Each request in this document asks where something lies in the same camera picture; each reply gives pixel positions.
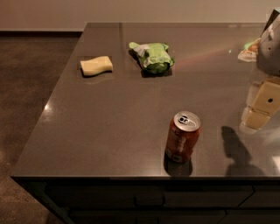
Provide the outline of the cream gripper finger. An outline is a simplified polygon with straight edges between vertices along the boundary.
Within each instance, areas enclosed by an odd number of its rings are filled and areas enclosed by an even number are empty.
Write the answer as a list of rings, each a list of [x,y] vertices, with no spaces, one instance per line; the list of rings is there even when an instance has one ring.
[[[244,130],[260,130],[280,109],[280,80],[254,82],[241,116]]]

